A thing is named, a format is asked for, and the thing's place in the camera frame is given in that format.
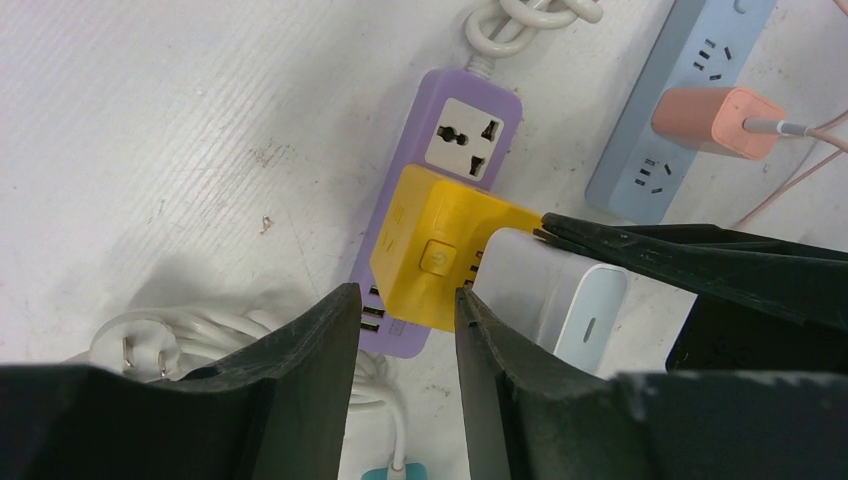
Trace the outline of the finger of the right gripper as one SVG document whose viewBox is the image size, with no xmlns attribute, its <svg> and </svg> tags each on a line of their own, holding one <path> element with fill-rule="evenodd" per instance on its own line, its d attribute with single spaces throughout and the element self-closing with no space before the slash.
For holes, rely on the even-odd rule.
<svg viewBox="0 0 848 480">
<path fill-rule="evenodd" d="M 608 226 L 555 213 L 547 244 L 695 294 L 667 371 L 847 370 L 847 255 L 710 224 Z"/>
</svg>

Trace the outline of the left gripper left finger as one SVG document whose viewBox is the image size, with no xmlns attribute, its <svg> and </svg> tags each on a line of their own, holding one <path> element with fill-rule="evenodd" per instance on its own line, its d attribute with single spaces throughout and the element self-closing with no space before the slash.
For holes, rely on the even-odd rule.
<svg viewBox="0 0 848 480">
<path fill-rule="evenodd" d="M 334 479 L 358 350 L 345 283 L 179 381 L 84 364 L 1 370 L 5 479 Z"/>
</svg>

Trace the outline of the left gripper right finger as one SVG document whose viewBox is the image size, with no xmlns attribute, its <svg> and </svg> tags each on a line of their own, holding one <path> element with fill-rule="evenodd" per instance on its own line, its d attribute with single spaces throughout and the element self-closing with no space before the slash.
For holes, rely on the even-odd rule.
<svg viewBox="0 0 848 480">
<path fill-rule="evenodd" d="M 455 296 L 474 479 L 843 479 L 847 380 L 808 372 L 601 379 Z"/>
</svg>

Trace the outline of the small white wall charger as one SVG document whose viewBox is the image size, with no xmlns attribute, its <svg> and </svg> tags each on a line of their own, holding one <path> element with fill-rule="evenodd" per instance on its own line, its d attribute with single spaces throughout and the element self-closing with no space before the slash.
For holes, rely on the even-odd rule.
<svg viewBox="0 0 848 480">
<path fill-rule="evenodd" d="M 629 272 L 502 228 L 488 240 L 472 290 L 506 325 L 565 363 L 598 371 Z"/>
</svg>

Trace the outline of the pink wall charger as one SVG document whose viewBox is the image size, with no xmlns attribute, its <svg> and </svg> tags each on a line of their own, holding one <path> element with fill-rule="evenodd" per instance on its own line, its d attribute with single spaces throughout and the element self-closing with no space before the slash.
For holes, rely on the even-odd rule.
<svg viewBox="0 0 848 480">
<path fill-rule="evenodd" d="M 779 134 L 752 133 L 745 121 L 786 118 L 782 107 L 743 87 L 680 87 L 661 96 L 650 125 L 660 137 L 690 150 L 761 160 Z"/>
</svg>

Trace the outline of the yellow cube socket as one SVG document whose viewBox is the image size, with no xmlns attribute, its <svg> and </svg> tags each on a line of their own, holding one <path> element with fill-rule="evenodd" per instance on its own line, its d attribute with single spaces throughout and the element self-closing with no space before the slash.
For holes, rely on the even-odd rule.
<svg viewBox="0 0 848 480">
<path fill-rule="evenodd" d="M 369 260 L 386 312 L 454 332 L 456 290 L 473 285 L 489 238 L 541 225 L 538 212 L 423 166 L 404 167 Z"/>
</svg>

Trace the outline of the light blue power strip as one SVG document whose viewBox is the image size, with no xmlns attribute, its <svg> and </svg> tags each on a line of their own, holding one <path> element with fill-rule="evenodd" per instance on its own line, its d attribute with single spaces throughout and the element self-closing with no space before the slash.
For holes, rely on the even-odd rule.
<svg viewBox="0 0 848 480">
<path fill-rule="evenodd" d="M 700 152 L 761 160 L 785 111 L 736 80 L 773 1 L 676 1 L 585 191 L 587 202 L 637 224 L 660 222 Z"/>
</svg>

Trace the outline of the purple power strip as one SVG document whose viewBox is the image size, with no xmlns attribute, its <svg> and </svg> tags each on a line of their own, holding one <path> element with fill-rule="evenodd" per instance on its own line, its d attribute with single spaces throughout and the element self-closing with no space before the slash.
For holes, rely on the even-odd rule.
<svg viewBox="0 0 848 480">
<path fill-rule="evenodd" d="M 461 69 L 424 75 L 406 119 L 349 280 L 360 286 L 359 348 L 398 358 L 418 355 L 430 334 L 425 326 L 397 320 L 385 311 L 369 266 L 400 174 L 420 164 L 468 185 L 489 190 L 522 119 L 512 91 Z"/>
</svg>

